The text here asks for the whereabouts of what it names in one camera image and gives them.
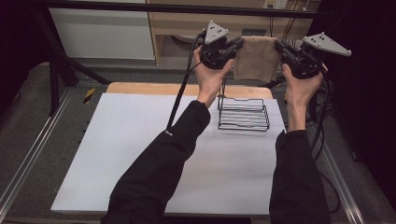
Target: black jacket sleeve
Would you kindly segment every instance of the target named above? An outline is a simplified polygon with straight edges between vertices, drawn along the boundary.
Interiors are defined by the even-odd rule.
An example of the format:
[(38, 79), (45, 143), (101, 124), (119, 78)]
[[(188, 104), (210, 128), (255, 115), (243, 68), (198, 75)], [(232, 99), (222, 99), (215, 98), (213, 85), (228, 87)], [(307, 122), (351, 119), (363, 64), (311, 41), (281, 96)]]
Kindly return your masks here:
[(184, 162), (209, 121), (205, 105), (192, 101), (176, 124), (160, 133), (120, 178), (101, 223), (161, 223)]
[(276, 139), (270, 216), (272, 224), (331, 223), (306, 131), (282, 132)]

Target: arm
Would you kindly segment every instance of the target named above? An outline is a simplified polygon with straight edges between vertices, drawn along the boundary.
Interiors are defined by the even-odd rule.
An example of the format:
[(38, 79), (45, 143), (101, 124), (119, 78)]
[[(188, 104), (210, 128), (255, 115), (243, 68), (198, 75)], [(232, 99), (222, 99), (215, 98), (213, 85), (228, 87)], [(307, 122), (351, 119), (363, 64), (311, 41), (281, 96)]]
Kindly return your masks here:
[(289, 131), (276, 139), (271, 221), (273, 224), (331, 223), (323, 184), (305, 131), (306, 105), (318, 89), (322, 76), (297, 79), (286, 64), (282, 68), (288, 81)]
[[(199, 61), (200, 49), (194, 52)], [(208, 108), (219, 91), (221, 81), (231, 69), (229, 61), (222, 70), (203, 64), (196, 67), (200, 91), (175, 125), (160, 133), (120, 178), (110, 196), (102, 223), (161, 223), (168, 201), (181, 177), (184, 162), (192, 155), (198, 136), (210, 121)]]

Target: wrist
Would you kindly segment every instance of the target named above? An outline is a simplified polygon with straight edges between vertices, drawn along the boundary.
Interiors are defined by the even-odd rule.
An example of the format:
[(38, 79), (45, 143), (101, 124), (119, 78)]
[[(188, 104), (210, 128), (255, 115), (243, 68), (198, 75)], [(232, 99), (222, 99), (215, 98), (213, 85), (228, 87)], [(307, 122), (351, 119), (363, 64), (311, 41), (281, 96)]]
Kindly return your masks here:
[(305, 130), (305, 113), (306, 106), (293, 106), (288, 104), (288, 132)]
[(197, 101), (205, 104), (206, 108), (209, 108), (215, 101), (215, 97), (210, 95), (198, 94)]

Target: black wire rack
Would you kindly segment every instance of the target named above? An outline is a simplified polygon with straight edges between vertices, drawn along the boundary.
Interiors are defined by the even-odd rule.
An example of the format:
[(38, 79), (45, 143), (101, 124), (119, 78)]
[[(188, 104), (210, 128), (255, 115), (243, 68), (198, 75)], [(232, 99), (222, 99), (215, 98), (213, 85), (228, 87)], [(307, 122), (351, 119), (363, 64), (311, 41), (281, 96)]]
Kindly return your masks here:
[(265, 132), (270, 129), (263, 99), (226, 97), (224, 78), (218, 96), (219, 129)]

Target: metal rail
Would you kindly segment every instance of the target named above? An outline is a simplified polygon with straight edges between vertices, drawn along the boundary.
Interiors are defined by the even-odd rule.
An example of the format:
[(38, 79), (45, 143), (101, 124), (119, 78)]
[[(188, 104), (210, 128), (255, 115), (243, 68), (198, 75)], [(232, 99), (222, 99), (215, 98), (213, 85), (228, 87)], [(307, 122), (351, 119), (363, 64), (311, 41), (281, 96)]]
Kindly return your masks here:
[[(317, 129), (312, 126), (311, 129), (316, 132)], [(353, 198), (352, 193), (347, 186), (347, 182), (345, 181), (343, 175), (341, 174), (340, 169), (338, 168), (337, 163), (332, 156), (329, 147), (327, 146), (326, 142), (324, 142), (322, 156), (324, 163), (329, 169), (329, 174), (336, 187), (338, 193), (340, 194), (340, 200), (342, 205), (344, 206), (344, 210), (346, 212), (346, 216), (349, 219), (349, 223), (351, 224), (364, 224), (364, 218), (361, 215), (361, 210), (359, 209), (358, 205)]]
[(245, 7), (210, 7), (210, 6), (185, 6), (185, 5), (167, 5), (167, 4), (65, 1), (65, 0), (59, 0), (59, 1), (35, 0), (34, 3), (35, 5), (41, 7), (114, 10), (114, 11), (195, 13), (195, 14), (301, 18), (301, 19), (331, 19), (336, 16), (335, 13), (322, 12), (322, 11), (296, 11), (296, 10), (245, 8)]
[(64, 92), (62, 96), (60, 106), (55, 113), (50, 116), (44, 125), (43, 129), (41, 130), (40, 134), (38, 135), (37, 139), (33, 143), (32, 147), (30, 148), (29, 152), (27, 153), (25, 159), (23, 160), (20, 168), (18, 169), (17, 173), (14, 175), (12, 180), (9, 182), (6, 190), (4, 191), (3, 195), (0, 198), (0, 223), (2, 223), (3, 219), (6, 217), (6, 214), (11, 207), (12, 203), (14, 202), (15, 198), (18, 195), (24, 181), (26, 180), (27, 176), (29, 175), (30, 171), (32, 170), (35, 161), (37, 160), (38, 156), (40, 155), (41, 150), (43, 149), (44, 145), (46, 144), (47, 140), (50, 137), (52, 130), (54, 129), (56, 123), (59, 120), (59, 117), (64, 112), (64, 109), (67, 105), (69, 96), (73, 91), (72, 88)]

